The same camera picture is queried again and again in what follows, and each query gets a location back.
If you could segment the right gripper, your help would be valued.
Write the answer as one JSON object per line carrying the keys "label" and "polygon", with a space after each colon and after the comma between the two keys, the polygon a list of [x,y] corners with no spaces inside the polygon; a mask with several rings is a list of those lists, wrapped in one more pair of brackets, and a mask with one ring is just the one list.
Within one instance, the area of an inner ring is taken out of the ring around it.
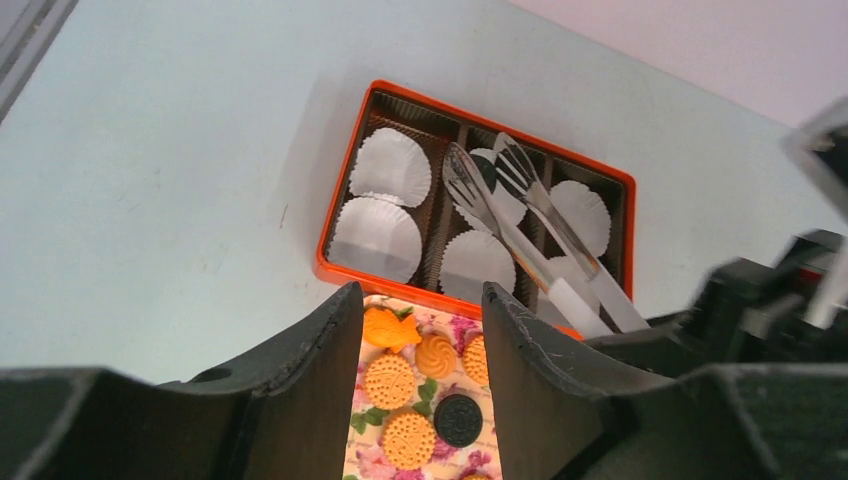
{"label": "right gripper", "polygon": [[805,321],[844,236],[812,230],[771,266],[736,258],[710,272],[685,310],[649,328],[599,337],[589,346],[628,365],[677,378],[708,364],[844,363],[847,316],[828,327]]}

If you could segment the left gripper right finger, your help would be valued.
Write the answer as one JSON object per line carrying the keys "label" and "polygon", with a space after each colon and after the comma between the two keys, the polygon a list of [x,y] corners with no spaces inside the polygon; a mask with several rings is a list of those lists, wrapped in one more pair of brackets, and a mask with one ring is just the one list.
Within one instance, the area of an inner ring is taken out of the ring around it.
{"label": "left gripper right finger", "polygon": [[507,479],[843,479],[843,363],[712,364],[671,379],[559,333],[496,283],[485,348]]}

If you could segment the metal tongs white handle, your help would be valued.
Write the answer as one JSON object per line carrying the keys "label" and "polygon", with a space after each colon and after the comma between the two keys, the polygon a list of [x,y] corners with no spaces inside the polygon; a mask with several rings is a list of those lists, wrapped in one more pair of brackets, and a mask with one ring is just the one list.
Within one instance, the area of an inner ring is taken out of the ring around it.
{"label": "metal tongs white handle", "polygon": [[[591,338],[648,329],[648,321],[637,311],[624,287],[601,260],[590,253],[554,206],[550,188],[541,179],[526,150],[513,137],[500,132],[495,138],[494,151],[498,155],[496,170],[499,179],[535,218],[535,232],[528,234],[525,229],[506,220],[492,200],[469,152],[456,142],[448,145],[442,162],[442,178],[450,196],[453,194],[454,199],[491,230],[536,283],[538,290],[547,289],[552,280],[546,266],[548,259],[561,256],[574,258],[600,302],[600,319],[610,330]],[[591,339],[588,335],[582,338]]]}

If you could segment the orange cookie tin box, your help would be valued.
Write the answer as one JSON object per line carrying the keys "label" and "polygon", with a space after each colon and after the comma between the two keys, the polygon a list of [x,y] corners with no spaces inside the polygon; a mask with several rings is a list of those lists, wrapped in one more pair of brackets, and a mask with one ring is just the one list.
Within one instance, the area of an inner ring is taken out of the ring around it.
{"label": "orange cookie tin box", "polygon": [[314,271],[476,319],[493,282],[530,309],[544,293],[579,336],[631,331],[635,198],[621,170],[377,80]]}

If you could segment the floral rectangular tray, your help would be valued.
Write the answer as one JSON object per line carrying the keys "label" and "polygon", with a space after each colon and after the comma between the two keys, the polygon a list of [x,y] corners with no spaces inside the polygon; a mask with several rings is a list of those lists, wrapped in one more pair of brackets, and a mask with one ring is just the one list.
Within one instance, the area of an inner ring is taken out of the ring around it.
{"label": "floral rectangular tray", "polygon": [[446,396],[464,394],[474,399],[481,408],[483,428],[479,438],[470,446],[455,448],[437,438],[433,456],[426,465],[414,470],[395,468],[386,458],[382,447],[385,425],[394,413],[376,408],[368,399],[364,389],[367,366],[376,357],[390,350],[372,346],[362,340],[341,477],[343,479],[461,479],[466,475],[479,473],[491,479],[501,479],[503,474],[490,388],[470,379],[462,363],[462,353],[466,343],[474,336],[483,333],[481,321],[383,295],[369,295],[364,299],[365,310],[372,306],[393,310],[412,307],[421,337],[424,338],[430,334],[445,335],[457,352],[455,370],[443,379],[429,378],[418,371],[415,365],[415,345],[407,345],[398,353],[411,364],[416,379],[412,398],[400,410],[418,412],[432,422],[437,405]]}

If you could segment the black sandwich cookie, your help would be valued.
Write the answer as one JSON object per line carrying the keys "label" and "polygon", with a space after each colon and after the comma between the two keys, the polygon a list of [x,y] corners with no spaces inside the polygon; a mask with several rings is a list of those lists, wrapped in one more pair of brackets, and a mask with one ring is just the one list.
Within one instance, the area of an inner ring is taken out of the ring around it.
{"label": "black sandwich cookie", "polygon": [[494,163],[483,155],[471,153],[470,157],[477,166],[488,191],[493,194],[498,184],[498,174]]}
{"label": "black sandwich cookie", "polygon": [[483,428],[483,414],[478,403],[464,394],[446,396],[433,417],[438,437],[455,448],[472,445]]}

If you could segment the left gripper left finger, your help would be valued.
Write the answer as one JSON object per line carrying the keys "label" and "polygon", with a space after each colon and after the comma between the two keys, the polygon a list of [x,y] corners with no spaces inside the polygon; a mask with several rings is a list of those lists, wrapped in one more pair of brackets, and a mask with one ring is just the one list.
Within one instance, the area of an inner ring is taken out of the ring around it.
{"label": "left gripper left finger", "polygon": [[186,382],[107,368],[1,373],[5,479],[337,479],[363,326],[348,283]]}

